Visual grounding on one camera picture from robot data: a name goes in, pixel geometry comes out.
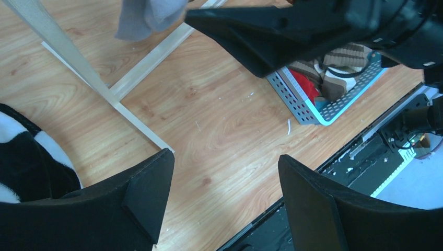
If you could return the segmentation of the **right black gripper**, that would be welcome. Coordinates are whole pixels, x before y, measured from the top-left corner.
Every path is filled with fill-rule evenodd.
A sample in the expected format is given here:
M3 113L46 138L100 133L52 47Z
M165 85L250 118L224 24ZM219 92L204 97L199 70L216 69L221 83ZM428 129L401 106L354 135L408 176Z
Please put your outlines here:
M442 64L442 1L380 1L379 28L360 41L392 60L426 69Z

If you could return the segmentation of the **light blue plastic basket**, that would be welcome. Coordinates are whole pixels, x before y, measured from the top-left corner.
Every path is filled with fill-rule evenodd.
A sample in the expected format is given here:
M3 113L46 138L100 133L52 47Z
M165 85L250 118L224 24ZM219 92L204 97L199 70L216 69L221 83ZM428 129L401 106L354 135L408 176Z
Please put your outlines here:
M302 125L331 125L383 73L381 56L367 54L364 67L295 64L267 76L280 99Z

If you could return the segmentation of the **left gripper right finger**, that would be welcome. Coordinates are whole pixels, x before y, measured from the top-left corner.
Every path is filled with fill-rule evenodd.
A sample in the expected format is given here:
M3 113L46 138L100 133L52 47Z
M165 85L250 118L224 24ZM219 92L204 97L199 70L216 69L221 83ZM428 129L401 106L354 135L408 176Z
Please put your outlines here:
M295 250L442 250L442 209L364 195L281 155L278 173Z

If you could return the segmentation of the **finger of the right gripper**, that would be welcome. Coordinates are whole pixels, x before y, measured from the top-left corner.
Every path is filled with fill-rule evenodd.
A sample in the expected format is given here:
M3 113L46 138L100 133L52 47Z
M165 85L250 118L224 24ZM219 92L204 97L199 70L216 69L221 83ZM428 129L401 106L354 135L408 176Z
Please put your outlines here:
M190 9L184 21L263 78L369 36L380 15L380 1L300 1L281 8Z

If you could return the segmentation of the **brown striped sock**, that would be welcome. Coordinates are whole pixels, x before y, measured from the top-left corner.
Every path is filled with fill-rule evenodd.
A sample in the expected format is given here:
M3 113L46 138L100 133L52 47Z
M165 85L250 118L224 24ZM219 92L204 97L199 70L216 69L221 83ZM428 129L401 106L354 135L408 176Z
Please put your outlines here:
M331 67L364 67L368 63L371 50L360 44L349 43L328 52L322 59L323 64Z
M358 68L323 68L317 60L296 61L290 64L288 69L306 76L314 83L320 96L328 101L341 99L356 86L359 79L359 76L348 76L356 73Z

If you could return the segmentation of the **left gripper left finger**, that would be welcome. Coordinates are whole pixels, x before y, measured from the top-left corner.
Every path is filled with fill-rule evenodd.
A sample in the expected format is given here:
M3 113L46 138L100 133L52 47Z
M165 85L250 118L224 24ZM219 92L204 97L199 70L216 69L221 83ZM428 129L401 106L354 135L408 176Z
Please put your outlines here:
M174 162L163 149L59 199L1 203L1 250L152 250Z

